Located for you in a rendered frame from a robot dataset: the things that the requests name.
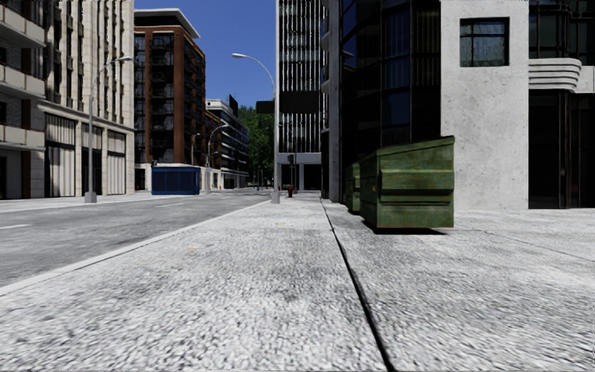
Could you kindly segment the green dumpster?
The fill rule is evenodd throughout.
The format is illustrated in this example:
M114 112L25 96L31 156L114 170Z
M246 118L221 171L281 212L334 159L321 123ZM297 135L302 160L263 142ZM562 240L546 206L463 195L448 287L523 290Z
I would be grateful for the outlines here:
M454 226L454 136L385 146L359 160L359 214L378 229Z
M355 162L344 170L344 202L351 212L359 212L360 209L360 167Z

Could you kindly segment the trees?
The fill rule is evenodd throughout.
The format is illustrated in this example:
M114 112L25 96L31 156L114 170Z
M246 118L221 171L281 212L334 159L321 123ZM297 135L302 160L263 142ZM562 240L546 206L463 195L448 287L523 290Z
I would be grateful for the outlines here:
M273 114L259 114L251 106L239 107L239 121L249 130L249 179L273 180Z

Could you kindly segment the pale glass building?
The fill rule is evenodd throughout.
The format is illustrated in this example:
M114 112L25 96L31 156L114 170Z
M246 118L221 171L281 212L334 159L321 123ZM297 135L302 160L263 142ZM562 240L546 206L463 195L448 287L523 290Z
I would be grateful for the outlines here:
M243 188L249 176L249 129L239 120L238 102L231 95L227 101L207 99L206 109L211 188Z

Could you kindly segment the glass tower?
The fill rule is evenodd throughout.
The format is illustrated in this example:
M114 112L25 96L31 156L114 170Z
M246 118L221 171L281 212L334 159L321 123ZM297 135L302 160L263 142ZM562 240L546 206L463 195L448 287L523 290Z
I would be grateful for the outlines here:
M276 0L277 96L282 185L291 183L287 156L295 154L295 188L322 186L322 57L320 0Z

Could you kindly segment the blue booth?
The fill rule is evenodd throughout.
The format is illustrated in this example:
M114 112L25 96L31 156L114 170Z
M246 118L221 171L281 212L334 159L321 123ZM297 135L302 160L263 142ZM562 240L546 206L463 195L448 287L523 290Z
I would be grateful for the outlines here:
M153 195L199 195L201 190L201 168L152 167Z

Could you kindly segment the red brick building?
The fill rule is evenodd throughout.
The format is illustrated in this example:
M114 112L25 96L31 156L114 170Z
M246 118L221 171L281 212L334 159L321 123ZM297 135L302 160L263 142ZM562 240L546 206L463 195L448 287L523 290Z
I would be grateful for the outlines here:
M205 53L180 9L134 12L135 188L150 190L153 165L206 165Z

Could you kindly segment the pale concrete building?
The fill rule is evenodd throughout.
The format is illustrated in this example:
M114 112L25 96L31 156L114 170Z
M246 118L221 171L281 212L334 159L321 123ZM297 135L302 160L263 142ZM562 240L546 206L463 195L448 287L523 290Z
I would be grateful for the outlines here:
M461 209L595 208L595 0L322 0L322 190L454 136Z

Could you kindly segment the pale stone building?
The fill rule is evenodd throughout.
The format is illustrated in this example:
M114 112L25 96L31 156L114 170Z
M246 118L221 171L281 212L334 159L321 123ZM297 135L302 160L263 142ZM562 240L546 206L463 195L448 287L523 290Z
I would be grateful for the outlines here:
M133 57L134 0L43 0L46 31L44 194L88 191L88 96L98 70ZM116 62L98 79L93 98L93 171L97 195L133 189L133 62Z

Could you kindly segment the brick building with balconies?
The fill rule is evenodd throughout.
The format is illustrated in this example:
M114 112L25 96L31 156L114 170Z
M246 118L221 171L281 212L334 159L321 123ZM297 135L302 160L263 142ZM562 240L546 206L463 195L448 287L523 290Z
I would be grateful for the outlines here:
M40 0L0 0L0 200L44 196L41 18Z

